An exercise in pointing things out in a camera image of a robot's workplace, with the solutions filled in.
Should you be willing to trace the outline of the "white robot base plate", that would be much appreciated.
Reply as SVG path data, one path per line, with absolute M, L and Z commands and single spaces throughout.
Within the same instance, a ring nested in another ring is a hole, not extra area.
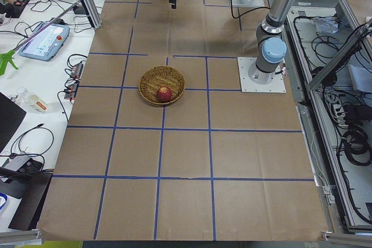
M 285 83 L 280 66 L 272 73 L 261 72 L 255 57 L 237 57 L 241 92 L 285 94 Z

